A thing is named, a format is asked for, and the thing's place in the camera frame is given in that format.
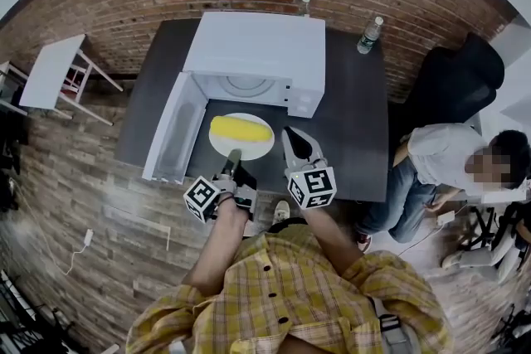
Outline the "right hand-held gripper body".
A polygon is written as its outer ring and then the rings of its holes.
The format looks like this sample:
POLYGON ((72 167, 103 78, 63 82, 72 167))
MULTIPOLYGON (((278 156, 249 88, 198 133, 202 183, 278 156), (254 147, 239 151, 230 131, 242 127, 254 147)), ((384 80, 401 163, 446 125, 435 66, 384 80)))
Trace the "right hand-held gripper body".
POLYGON ((328 206, 337 192, 334 169, 324 159, 287 168, 287 189, 301 210, 328 206))

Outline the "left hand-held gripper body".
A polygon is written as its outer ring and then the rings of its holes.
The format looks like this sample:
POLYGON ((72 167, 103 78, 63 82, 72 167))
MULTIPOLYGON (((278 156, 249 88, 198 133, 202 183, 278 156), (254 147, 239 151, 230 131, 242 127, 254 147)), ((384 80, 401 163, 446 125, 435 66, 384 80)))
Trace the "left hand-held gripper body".
POLYGON ((230 194, 236 205, 254 220, 256 209, 256 179, 238 165, 235 169, 224 168, 211 180, 198 177, 184 193, 187 209, 202 223, 217 218, 217 208, 223 194, 230 194))

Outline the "white round plate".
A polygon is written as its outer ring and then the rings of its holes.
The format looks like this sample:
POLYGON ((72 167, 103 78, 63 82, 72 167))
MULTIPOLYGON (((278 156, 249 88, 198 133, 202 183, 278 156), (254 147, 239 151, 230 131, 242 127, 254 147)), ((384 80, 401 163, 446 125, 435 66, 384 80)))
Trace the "white round plate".
POLYGON ((211 145, 222 156, 227 157, 231 150, 240 149, 241 160, 250 161, 264 157, 273 148, 275 144, 275 134, 271 126, 264 119, 261 119, 256 115, 246 113, 231 113, 227 114, 227 117, 246 119, 261 124, 271 131, 271 138, 268 141, 264 142, 238 141, 235 139, 218 137, 214 135, 212 131, 209 131, 208 137, 211 145))

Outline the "yellow corn cob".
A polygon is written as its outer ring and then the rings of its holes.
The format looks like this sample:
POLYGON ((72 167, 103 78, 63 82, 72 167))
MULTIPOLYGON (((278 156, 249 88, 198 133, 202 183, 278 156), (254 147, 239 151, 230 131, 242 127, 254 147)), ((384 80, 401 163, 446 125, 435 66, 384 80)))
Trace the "yellow corn cob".
POLYGON ((267 125, 233 116, 214 117, 210 134, 231 143, 268 143, 273 139, 273 132, 267 125))

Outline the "white microwave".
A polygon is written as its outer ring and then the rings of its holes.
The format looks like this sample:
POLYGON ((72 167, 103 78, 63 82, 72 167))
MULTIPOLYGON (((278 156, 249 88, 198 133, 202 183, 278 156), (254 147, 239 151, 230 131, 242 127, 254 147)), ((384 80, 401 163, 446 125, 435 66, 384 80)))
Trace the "white microwave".
POLYGON ((284 107, 289 116, 310 119, 324 91, 324 20, 206 12, 158 121, 142 177, 183 182, 212 99, 284 107))

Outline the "person's right forearm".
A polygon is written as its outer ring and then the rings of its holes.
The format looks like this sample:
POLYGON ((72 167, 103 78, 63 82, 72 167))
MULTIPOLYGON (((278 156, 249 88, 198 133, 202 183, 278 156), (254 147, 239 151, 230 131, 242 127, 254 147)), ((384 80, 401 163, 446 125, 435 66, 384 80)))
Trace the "person's right forearm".
POLYGON ((301 213, 337 274, 343 275, 351 265, 363 257, 358 244, 351 240, 324 209, 302 210, 301 213))

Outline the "person's left forearm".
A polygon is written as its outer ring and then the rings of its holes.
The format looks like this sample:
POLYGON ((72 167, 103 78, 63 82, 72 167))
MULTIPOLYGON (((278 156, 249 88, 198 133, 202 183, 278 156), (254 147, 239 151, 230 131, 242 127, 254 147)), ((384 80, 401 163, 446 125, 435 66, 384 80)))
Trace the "person's left forearm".
POLYGON ((242 242, 248 217, 248 212, 236 204, 232 194, 222 195, 207 242, 182 284, 194 287, 204 297, 222 291, 225 273, 242 242))

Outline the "person's white shoe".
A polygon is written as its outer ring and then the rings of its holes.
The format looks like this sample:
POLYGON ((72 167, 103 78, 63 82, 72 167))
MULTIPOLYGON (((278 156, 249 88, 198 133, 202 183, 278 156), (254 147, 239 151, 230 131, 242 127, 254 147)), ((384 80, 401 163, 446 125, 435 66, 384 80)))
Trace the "person's white shoe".
POLYGON ((275 207, 273 224, 279 224, 290 218, 290 204, 286 200, 278 201, 275 207))

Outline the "dark rectangular table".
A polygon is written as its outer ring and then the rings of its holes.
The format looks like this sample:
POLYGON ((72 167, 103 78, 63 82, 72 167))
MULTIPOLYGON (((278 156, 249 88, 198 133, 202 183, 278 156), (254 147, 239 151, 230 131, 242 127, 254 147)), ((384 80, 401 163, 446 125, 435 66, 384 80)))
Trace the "dark rectangular table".
MULTIPOLYGON (((129 98, 114 157, 144 167, 171 89, 183 69, 199 21, 164 21, 149 48, 129 98)), ((356 49, 354 34, 326 31, 324 97, 311 119, 290 117, 281 107, 212 100, 193 147, 189 177, 211 176, 222 157, 208 140, 210 120, 229 113, 254 114, 279 134, 289 125, 315 138, 334 168, 337 198, 384 201, 387 185, 387 89, 382 48, 367 55, 356 49)))

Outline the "yellow plaid shirt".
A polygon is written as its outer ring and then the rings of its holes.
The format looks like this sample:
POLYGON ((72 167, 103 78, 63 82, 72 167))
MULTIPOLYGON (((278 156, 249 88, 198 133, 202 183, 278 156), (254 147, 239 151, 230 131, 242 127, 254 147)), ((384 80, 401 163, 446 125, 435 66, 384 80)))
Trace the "yellow plaid shirt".
POLYGON ((450 327, 431 286, 393 253, 364 255, 338 274, 306 225, 241 242, 222 290, 182 284, 131 327, 127 354, 275 354, 297 337, 333 354, 383 354, 372 301, 410 327, 421 354, 452 354, 450 327))

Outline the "green label water bottle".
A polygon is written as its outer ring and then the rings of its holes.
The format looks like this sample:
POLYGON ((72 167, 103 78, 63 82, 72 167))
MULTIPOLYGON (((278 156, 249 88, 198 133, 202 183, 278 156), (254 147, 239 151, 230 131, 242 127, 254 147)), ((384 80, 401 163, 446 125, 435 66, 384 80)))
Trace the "green label water bottle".
POLYGON ((360 54, 366 55, 371 51, 373 45, 380 37, 382 25, 383 19, 381 17, 375 17, 367 24, 357 44, 357 50, 360 54))

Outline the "black office chair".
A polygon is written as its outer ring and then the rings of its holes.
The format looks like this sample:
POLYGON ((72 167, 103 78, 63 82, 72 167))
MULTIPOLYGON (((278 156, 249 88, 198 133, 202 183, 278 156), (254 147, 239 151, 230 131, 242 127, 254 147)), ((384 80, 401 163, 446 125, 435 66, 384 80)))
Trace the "black office chair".
POLYGON ((464 123, 493 103, 504 74, 500 55, 473 32, 456 50, 442 46, 431 49, 406 100, 388 103, 388 165, 393 164, 398 146, 413 129, 464 123))

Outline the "small white table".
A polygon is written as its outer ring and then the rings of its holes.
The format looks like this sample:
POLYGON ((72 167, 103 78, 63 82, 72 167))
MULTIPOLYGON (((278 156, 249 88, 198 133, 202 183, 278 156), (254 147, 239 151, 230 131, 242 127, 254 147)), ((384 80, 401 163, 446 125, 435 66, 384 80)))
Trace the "small white table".
POLYGON ((48 110, 58 114, 63 119, 72 120, 73 117, 70 114, 57 108, 57 102, 61 100, 103 124, 113 125, 111 121, 99 116, 80 103, 88 79, 93 72, 102 76, 118 91, 124 90, 83 51, 82 45, 85 39, 86 35, 80 34, 42 47, 24 86, 20 105, 48 110), (78 94, 61 91, 67 71, 72 65, 78 65, 88 70, 81 86, 81 92, 78 94))

